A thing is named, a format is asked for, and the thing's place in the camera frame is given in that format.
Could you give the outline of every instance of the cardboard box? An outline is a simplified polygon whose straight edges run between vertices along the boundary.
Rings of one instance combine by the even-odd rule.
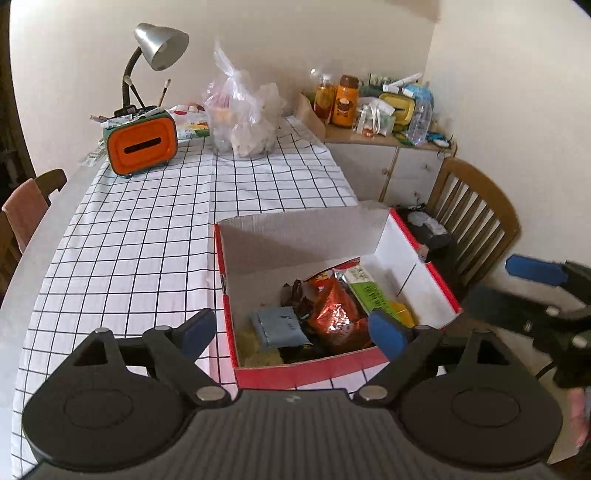
[[[248,326],[261,304],[279,305],[281,287],[351,258],[387,298],[408,306],[419,323],[442,328],[460,307],[394,210],[352,206],[235,217],[215,226],[217,260],[230,357],[239,388],[288,389],[374,367],[377,347],[276,367],[244,368],[234,331]]]

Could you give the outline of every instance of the bottle cap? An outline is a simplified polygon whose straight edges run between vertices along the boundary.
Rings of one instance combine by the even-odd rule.
[[[340,84],[343,87],[358,89],[359,79],[357,77],[353,77],[352,75],[343,75],[340,78]]]

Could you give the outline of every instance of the cabinet door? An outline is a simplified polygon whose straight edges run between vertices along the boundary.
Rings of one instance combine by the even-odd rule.
[[[343,171],[357,199],[360,202],[378,200],[396,148],[344,143],[326,146]]]
[[[427,203],[442,161],[436,151],[402,148],[384,203],[393,207]]]
[[[417,179],[392,179],[384,197],[384,205],[389,207],[410,207],[417,203],[427,202],[428,195],[420,192],[420,181]]]

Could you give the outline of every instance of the small bottle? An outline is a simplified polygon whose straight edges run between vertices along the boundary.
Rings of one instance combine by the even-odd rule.
[[[332,122],[337,127],[351,128],[357,112],[359,99],[359,79],[351,75],[343,75],[336,88],[335,107]]]
[[[325,124],[330,120],[333,103],[335,102],[335,86],[330,75],[324,74],[320,84],[316,88],[314,98],[314,111],[316,116]]]
[[[432,114],[433,109],[431,108],[431,102],[429,100],[423,98],[417,100],[413,119],[408,126],[407,132],[407,138],[413,145],[419,145],[427,138]]]

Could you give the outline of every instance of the screw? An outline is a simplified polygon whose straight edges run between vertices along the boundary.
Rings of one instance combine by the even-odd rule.
[[[575,348],[587,348],[589,346],[589,342],[580,335],[575,335],[571,340],[571,343]]]
[[[365,401],[383,400],[388,396],[388,390],[381,385],[366,385],[359,389],[359,395]]]
[[[222,387],[211,385],[197,390],[197,398],[204,402],[219,401],[226,396],[226,391]]]
[[[551,317],[557,317],[558,314],[560,313],[560,309],[556,308],[556,307],[547,307],[546,308],[546,315],[549,315]]]

